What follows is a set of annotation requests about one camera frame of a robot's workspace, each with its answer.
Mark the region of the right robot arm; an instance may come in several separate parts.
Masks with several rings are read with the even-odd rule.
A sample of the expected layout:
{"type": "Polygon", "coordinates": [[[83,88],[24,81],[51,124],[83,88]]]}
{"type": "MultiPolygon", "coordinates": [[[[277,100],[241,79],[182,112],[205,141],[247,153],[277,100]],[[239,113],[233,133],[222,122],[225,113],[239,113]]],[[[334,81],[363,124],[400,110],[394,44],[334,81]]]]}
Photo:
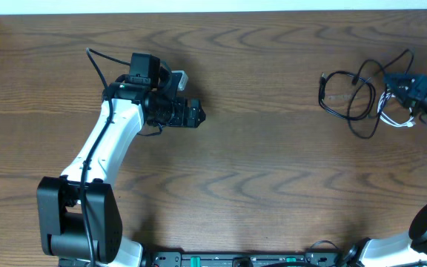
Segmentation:
{"type": "MultiPolygon", "coordinates": [[[[412,113],[427,116],[427,76],[390,73],[384,82],[398,102],[412,113]]],[[[355,245],[348,266],[427,266],[427,204],[406,233],[364,239],[355,245]]]]}

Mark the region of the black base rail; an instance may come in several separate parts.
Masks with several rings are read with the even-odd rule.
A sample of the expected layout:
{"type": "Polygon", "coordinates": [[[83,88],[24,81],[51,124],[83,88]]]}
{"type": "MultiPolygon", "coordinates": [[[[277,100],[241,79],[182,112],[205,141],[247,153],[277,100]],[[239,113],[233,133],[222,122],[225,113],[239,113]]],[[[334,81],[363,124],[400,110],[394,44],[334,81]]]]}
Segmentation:
{"type": "Polygon", "coordinates": [[[271,266],[289,263],[290,266],[347,266],[338,251],[313,250],[292,254],[247,253],[184,253],[178,251],[147,252],[142,256],[141,267],[234,267],[271,266]]]}

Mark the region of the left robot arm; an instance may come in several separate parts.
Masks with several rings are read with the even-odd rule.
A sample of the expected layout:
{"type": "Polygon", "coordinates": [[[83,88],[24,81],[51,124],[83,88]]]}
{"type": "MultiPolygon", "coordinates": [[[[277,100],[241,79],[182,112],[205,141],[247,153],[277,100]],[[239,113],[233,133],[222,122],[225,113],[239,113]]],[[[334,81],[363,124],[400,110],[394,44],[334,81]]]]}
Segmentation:
{"type": "Polygon", "coordinates": [[[76,158],[58,177],[43,177],[36,190],[42,251],[61,266],[141,266],[142,245],[124,237],[113,187],[120,166],[145,125],[198,128],[206,114],[198,99],[179,96],[183,70],[133,53],[128,73],[102,79],[99,118],[76,158]]]}

